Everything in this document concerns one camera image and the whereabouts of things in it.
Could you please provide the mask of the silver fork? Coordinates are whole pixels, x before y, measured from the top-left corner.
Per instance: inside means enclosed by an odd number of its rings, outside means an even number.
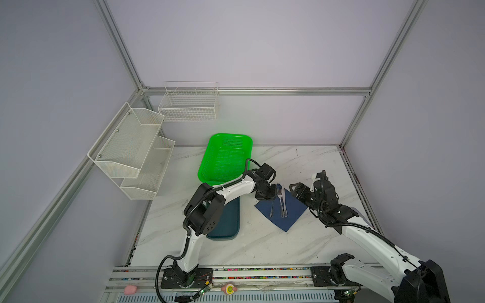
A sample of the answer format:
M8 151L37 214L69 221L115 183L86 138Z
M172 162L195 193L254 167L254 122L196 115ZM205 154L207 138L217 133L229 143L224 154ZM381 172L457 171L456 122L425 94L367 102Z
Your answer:
M284 218L285 212L284 212L284 202L283 202L283 195L282 195L282 188L281 187L277 188L277 196L278 196L279 201L280 201L280 216L282 218Z

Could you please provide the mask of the silver table knife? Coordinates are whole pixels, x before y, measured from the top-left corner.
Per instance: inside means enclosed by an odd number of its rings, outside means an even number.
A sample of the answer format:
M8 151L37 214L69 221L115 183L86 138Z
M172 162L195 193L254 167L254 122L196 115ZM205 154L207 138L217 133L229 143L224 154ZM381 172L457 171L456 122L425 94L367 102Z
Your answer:
M281 186L281 188L282 188L282 195L283 195L283 202L284 202L284 212L285 212L284 218L287 218L288 212L287 212L287 205L286 205L286 199L285 199L285 188L284 188L284 186Z

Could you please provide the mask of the dark blue paper napkin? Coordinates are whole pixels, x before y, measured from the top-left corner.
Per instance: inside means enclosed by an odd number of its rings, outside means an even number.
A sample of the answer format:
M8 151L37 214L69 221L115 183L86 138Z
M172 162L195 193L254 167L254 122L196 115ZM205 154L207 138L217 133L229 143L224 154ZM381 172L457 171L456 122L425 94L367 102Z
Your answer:
M294 198L283 185L277 185L277 195L272 201L259 201L255 208L271 223L284 232L296 223L308 207Z

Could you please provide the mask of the green plastic perforated basket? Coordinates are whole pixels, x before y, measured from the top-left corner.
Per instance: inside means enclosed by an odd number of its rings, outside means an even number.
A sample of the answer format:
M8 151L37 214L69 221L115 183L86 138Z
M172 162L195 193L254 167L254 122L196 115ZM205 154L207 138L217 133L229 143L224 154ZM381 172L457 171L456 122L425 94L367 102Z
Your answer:
M199 181L216 186L238 178L244 172L246 159L251 157L252 147L253 140L247 135L213 135L198 169Z

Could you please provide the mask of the dark teal plastic tray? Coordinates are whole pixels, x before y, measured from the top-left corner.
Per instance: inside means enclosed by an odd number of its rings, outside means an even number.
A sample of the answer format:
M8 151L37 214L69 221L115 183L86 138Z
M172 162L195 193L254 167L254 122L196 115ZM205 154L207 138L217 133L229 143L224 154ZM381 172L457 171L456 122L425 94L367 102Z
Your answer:
M236 198L224 206L218 224L207 238L213 241L229 241L234 239L240 229L240 198Z

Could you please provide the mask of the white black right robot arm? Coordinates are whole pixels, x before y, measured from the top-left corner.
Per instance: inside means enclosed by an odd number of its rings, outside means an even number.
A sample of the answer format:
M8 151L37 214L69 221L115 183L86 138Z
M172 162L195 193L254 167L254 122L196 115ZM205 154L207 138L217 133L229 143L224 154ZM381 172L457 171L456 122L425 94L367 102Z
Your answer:
M444 272L436 262L420 260L372 228L357 210L339 203L335 187L329 181L316 181L314 188L303 183L291 184L289 189L325 227L356 243L384 268L377 270L344 253L330 263L331 283L354 282L390 302L450 301Z

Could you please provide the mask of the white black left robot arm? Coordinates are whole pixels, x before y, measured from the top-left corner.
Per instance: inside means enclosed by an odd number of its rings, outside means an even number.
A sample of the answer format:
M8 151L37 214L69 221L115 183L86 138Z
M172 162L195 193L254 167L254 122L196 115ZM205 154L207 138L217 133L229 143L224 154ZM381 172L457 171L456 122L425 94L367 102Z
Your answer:
M207 183L198 187L184 210L186 240L181 256L172 265L183 287L191 285L195 280L203 240L216 228L225 206L251 193L259 201L271 201L276 198L277 186L258 176L247 175L216 187Z

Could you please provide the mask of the yellow pink round toy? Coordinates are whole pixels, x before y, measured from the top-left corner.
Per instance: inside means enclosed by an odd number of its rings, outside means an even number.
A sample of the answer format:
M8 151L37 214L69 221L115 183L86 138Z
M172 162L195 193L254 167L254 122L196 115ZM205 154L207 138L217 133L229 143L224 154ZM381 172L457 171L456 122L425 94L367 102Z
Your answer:
M233 295L237 292L237 287L234 284L225 284L221 287L221 290L226 295Z

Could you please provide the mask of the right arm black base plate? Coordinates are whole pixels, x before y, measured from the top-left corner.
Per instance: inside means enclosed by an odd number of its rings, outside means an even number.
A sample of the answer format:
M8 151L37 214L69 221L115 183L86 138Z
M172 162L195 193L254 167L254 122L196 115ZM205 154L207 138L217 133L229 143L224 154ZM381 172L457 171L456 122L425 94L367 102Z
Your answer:
M335 282L331 275L330 266L312 266L310 268L314 287L360 287L360 284L344 279L343 282Z

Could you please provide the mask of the aluminium front rail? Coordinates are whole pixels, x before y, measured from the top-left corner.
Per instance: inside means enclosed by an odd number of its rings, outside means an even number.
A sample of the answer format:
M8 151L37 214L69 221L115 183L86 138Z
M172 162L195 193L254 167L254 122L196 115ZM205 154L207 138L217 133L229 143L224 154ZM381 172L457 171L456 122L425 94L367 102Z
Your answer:
M314 287L310 268L316 265L235 265L212 266L212 287L197 302L353 302L365 287ZM161 274L155 266L117 267L107 283L101 302L176 302L183 295L200 289L161 289ZM237 292L226 295L225 284L234 284ZM124 295L127 285L136 285L134 295Z

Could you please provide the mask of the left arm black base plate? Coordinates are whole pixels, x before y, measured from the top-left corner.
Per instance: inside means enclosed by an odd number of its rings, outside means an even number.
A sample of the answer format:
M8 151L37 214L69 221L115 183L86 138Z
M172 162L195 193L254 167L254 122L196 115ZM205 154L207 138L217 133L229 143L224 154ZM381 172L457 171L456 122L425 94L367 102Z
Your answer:
M161 289L203 289L213 279L212 268L195 268L185 273L179 268L167 268L160 281Z

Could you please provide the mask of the white mesh wall shelf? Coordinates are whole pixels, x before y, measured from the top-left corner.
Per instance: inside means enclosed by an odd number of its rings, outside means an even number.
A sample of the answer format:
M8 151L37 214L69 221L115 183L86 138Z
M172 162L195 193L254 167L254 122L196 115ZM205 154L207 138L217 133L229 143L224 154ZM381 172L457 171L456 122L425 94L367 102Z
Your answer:
M153 200L175 141L162 136L164 116L125 103L87 157L130 199Z

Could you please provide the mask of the pink toy on rail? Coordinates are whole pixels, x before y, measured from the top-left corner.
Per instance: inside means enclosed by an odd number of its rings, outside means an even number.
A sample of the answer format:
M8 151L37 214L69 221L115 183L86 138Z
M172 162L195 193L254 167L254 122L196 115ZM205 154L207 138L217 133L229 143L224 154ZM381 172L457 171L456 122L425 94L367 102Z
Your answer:
M134 295L137 292L136 285L127 285L124 289L124 295Z

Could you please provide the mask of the aluminium frame post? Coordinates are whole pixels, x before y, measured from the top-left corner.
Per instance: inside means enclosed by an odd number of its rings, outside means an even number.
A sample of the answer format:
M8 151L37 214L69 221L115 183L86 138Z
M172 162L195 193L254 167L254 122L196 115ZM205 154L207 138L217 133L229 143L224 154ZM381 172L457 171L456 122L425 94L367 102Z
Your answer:
M143 82L135 68L133 60L129 54L128 48L122 38L121 32L118 29L109 4L105 0L94 0L94 5L101 16L102 22L107 29L107 32L119 54L128 74L138 91L144 90Z

